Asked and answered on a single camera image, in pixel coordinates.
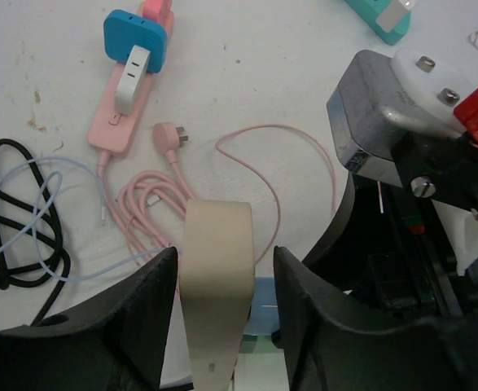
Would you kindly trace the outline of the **teal triangular power strip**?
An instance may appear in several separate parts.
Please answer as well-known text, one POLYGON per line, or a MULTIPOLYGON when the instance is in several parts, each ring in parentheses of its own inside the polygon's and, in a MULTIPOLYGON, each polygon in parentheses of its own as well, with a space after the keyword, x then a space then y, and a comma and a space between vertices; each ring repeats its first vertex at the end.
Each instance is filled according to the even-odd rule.
POLYGON ((409 31, 415 0, 345 0, 387 45, 396 45, 409 31))

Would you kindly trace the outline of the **white plug on teal strip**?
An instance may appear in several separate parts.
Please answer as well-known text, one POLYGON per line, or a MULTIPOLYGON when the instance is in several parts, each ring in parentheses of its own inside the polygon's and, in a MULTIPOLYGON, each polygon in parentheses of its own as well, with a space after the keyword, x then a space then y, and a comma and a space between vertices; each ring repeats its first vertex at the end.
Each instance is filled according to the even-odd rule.
POLYGON ((379 14, 376 19, 377 25, 386 33, 391 32, 404 17, 410 14, 416 4, 416 0, 392 0, 379 14))

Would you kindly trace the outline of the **green charger plug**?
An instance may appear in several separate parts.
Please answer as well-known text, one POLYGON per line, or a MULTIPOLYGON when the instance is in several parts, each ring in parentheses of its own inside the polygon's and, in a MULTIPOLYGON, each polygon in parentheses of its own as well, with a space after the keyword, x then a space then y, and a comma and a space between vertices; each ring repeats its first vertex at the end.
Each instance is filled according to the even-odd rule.
POLYGON ((274 354, 281 349, 272 341, 271 335, 251 336, 243 335, 239 352, 241 354, 274 354))

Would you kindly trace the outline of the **blue charger plug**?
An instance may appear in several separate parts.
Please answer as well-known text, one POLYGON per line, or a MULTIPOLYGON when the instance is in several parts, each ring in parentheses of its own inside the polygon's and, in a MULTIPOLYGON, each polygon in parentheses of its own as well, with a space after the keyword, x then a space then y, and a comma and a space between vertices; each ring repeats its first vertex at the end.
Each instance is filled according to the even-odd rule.
POLYGON ((256 277, 248 322, 247 336, 271 336, 279 329, 278 303, 273 277, 256 277))

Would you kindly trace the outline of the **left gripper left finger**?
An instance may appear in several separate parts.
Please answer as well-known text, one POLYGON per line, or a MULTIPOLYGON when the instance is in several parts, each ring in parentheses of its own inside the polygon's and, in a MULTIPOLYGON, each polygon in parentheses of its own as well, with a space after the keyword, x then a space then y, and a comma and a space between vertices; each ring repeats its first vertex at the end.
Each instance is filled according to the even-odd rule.
POLYGON ((0 331, 0 390, 157 390, 178 276, 167 248, 34 326, 0 331))

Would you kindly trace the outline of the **pink adapter plug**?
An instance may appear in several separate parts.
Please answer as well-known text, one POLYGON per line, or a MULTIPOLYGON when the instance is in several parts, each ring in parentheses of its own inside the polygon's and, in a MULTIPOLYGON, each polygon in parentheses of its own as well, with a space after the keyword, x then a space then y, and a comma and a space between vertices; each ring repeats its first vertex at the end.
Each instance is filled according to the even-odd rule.
POLYGON ((171 0, 145 0, 143 3, 143 17, 159 22, 166 18, 171 5, 171 0))

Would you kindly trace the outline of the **white adapter plug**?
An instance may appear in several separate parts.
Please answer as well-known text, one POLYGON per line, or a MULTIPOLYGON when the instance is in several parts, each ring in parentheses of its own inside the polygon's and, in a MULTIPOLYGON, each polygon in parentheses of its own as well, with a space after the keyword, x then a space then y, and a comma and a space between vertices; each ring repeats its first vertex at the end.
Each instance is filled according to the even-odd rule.
POLYGON ((133 46, 124 66, 115 92, 115 109, 121 115, 129 116, 141 89, 150 59, 150 51, 133 46))

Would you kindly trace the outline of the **pink power strip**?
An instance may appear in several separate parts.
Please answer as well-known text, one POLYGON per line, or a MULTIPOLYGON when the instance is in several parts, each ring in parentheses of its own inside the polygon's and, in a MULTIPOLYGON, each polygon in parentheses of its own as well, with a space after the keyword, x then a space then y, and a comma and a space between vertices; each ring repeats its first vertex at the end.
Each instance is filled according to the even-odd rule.
POLYGON ((127 155, 154 76, 164 65, 174 20, 170 6, 146 1, 136 14, 114 10, 103 22, 105 53, 116 67, 87 134, 93 149, 127 155))

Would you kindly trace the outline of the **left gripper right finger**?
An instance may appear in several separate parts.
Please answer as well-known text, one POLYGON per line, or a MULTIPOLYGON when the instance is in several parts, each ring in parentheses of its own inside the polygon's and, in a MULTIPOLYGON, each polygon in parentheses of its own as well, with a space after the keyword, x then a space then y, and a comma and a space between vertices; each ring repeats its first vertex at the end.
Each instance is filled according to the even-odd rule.
POLYGON ((274 281, 291 390, 478 390, 478 315, 395 319, 283 247, 274 281))

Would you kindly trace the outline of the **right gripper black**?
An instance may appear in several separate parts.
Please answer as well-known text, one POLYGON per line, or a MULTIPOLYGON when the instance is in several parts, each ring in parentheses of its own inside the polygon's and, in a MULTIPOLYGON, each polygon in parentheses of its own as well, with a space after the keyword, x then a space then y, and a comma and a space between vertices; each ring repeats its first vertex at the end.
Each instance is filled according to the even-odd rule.
POLYGON ((354 143, 340 152, 344 198, 305 265, 398 318, 478 314, 478 257, 458 271, 449 230, 478 225, 478 142, 404 138, 387 157, 354 143))

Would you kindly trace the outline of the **blue adapter plug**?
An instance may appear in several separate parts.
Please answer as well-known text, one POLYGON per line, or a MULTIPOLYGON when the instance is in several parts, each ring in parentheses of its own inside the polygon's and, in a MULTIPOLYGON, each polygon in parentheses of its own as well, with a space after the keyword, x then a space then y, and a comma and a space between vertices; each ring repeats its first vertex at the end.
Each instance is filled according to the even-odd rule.
POLYGON ((103 22, 104 50, 125 64, 134 46, 150 52, 147 71, 158 73, 164 65, 168 34, 158 23, 123 10, 112 11, 103 22))

